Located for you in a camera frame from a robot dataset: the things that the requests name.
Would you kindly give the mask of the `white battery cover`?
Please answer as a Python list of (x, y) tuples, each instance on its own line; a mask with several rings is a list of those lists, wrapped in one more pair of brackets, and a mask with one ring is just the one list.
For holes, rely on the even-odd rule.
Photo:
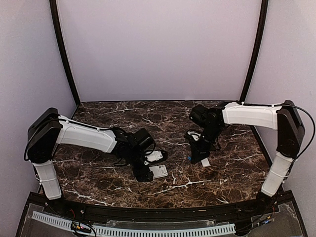
[(202, 165), (202, 167), (210, 167), (210, 163), (209, 163), (208, 158), (203, 159), (201, 161), (201, 165)]

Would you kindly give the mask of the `white air conditioner remote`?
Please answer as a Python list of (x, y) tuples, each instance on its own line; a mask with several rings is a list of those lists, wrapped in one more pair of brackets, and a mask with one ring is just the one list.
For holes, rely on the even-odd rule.
[(165, 165), (155, 165), (149, 167), (150, 171), (153, 172), (153, 179), (163, 178), (168, 176), (168, 171)]

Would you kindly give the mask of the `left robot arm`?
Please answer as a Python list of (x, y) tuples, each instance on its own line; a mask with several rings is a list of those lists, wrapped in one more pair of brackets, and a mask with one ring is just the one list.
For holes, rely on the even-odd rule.
[(66, 215), (70, 205), (63, 200), (52, 157), (58, 144), (91, 148), (124, 159), (132, 167), (139, 182), (153, 180), (149, 164), (163, 157), (155, 150), (156, 143), (149, 132), (142, 128), (135, 133), (121, 128), (99, 128), (71, 120), (47, 109), (28, 129), (24, 160), (34, 166), (50, 207), (59, 215)]

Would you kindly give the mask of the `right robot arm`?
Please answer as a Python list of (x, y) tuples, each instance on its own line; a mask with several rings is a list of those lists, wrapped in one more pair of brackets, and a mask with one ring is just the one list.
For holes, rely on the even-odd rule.
[(302, 148), (305, 126), (300, 117), (305, 113), (315, 126), (315, 120), (305, 109), (291, 100), (279, 104), (251, 104), (238, 101), (221, 101), (212, 107), (194, 106), (189, 119), (202, 131), (188, 130), (185, 139), (191, 149), (190, 162), (198, 163), (209, 158), (212, 151), (220, 148), (218, 137), (230, 125), (246, 125), (271, 129), (277, 132), (276, 156), (261, 187), (260, 196), (253, 201), (252, 210), (263, 214), (271, 206), (271, 199), (291, 173), (294, 162), (307, 150), (315, 138)]

